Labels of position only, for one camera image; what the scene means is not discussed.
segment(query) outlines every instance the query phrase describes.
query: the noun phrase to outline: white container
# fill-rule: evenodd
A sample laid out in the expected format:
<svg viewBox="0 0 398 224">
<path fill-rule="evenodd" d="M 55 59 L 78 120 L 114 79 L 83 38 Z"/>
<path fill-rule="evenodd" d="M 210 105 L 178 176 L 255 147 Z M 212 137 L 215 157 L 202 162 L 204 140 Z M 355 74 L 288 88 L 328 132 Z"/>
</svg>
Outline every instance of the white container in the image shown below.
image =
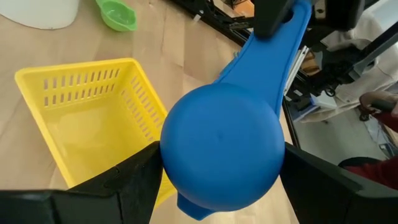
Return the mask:
<svg viewBox="0 0 398 224">
<path fill-rule="evenodd" d="M 0 0 L 0 14 L 38 29 L 59 29 L 76 18 L 80 0 Z"/>
</svg>

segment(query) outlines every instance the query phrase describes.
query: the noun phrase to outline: table surface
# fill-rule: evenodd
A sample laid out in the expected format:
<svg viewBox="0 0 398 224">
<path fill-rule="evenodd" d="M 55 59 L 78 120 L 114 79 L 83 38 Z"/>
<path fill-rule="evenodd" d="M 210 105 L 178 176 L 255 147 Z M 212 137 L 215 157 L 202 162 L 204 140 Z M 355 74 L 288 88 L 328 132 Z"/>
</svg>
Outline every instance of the table surface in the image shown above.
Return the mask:
<svg viewBox="0 0 398 224">
<path fill-rule="evenodd" d="M 211 83 L 240 46 L 202 21 L 193 22 L 164 0 L 128 0 L 138 30 L 115 32 L 101 20 L 95 1 L 82 1 L 75 22 L 38 30 L 0 16 L 0 189 L 66 189 L 67 186 L 14 81 L 26 67 L 134 57 L 169 110 L 188 91 Z M 232 11 L 217 2 L 228 13 Z M 285 140 L 289 130 L 281 116 Z M 196 223 L 171 197 L 151 223 Z M 217 213 L 202 223 L 298 223 L 280 179 L 255 204 Z"/>
</svg>

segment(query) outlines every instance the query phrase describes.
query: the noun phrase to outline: blue scoop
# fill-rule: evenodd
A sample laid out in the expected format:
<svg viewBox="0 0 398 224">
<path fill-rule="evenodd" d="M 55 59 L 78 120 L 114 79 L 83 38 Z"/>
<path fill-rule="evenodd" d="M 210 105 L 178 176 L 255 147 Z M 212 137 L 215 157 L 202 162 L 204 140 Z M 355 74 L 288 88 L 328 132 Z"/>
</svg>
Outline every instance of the blue scoop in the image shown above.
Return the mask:
<svg viewBox="0 0 398 224">
<path fill-rule="evenodd" d="M 298 0 L 293 12 L 273 38 L 252 34 L 217 81 L 186 94 L 165 120 L 164 167 L 178 190 L 178 207 L 197 220 L 247 207 L 279 175 L 283 89 L 311 5 Z"/>
</svg>

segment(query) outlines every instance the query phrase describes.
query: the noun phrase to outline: green measuring cup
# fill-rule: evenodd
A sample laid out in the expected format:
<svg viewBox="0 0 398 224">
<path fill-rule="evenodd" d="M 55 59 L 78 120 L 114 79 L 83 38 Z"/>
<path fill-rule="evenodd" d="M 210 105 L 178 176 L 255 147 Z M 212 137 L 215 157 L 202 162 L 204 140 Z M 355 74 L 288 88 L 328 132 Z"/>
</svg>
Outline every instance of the green measuring cup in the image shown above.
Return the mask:
<svg viewBox="0 0 398 224">
<path fill-rule="evenodd" d="M 110 28 L 125 32 L 137 29 L 136 12 L 125 3 L 117 0 L 96 0 L 101 16 Z"/>
</svg>

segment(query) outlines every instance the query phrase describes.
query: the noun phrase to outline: yellow basket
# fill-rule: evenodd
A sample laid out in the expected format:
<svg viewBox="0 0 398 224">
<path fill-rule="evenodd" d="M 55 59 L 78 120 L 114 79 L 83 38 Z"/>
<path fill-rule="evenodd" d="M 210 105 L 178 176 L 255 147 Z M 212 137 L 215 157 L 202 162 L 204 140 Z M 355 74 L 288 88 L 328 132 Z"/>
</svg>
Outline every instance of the yellow basket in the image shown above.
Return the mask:
<svg viewBox="0 0 398 224">
<path fill-rule="evenodd" d="M 69 187 L 160 139 L 167 112 L 132 58 L 26 68 L 16 82 Z M 156 206 L 175 192 L 164 172 Z"/>
</svg>

